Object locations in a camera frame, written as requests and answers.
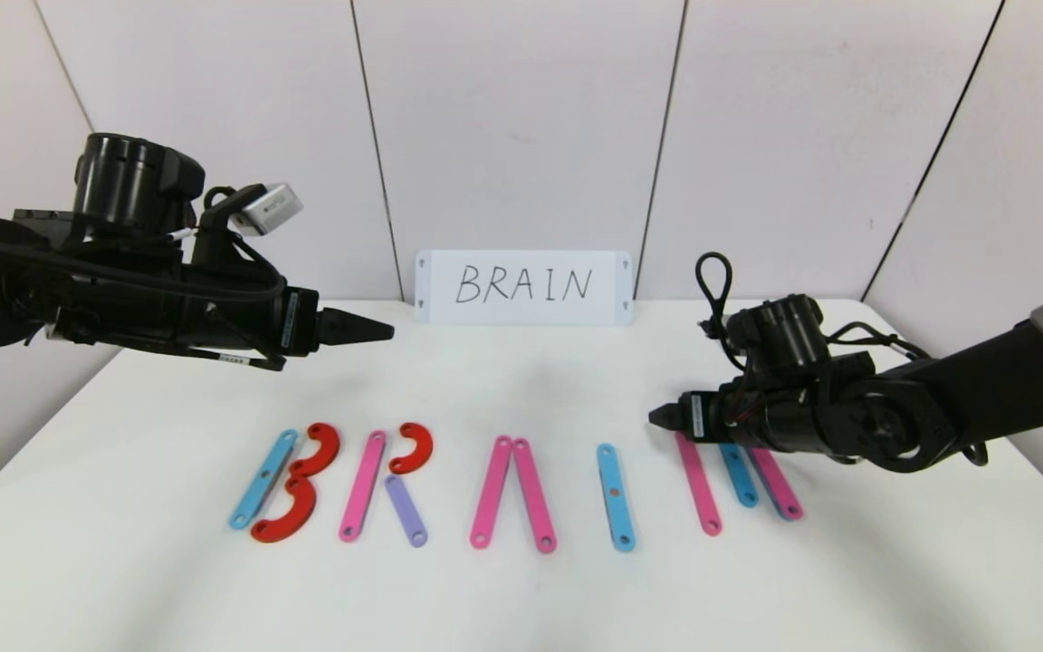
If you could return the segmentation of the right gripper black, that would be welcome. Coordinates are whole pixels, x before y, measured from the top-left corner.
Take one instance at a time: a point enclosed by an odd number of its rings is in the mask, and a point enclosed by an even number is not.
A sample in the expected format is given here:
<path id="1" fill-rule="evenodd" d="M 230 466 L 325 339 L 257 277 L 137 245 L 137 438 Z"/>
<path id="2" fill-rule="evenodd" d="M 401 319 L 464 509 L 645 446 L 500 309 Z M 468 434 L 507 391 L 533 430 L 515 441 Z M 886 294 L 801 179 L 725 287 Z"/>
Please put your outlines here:
<path id="1" fill-rule="evenodd" d="M 668 432 L 683 432 L 695 443 L 733 443 L 729 425 L 730 393 L 695 389 L 679 403 L 668 403 L 648 413 L 648 421 Z"/>

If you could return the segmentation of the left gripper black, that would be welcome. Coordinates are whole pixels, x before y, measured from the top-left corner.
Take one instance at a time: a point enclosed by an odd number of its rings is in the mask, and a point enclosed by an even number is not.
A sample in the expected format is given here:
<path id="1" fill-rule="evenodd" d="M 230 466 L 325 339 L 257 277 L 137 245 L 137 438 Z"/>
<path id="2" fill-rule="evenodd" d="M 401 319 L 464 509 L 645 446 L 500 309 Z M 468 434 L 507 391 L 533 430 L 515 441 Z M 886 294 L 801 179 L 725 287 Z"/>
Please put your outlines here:
<path id="1" fill-rule="evenodd" d="M 395 327 L 334 308 L 316 313 L 318 294 L 282 282 L 266 301 L 183 301 L 181 355 L 220 358 L 256 351 L 265 358 L 304 358 L 320 345 L 392 340 Z"/>

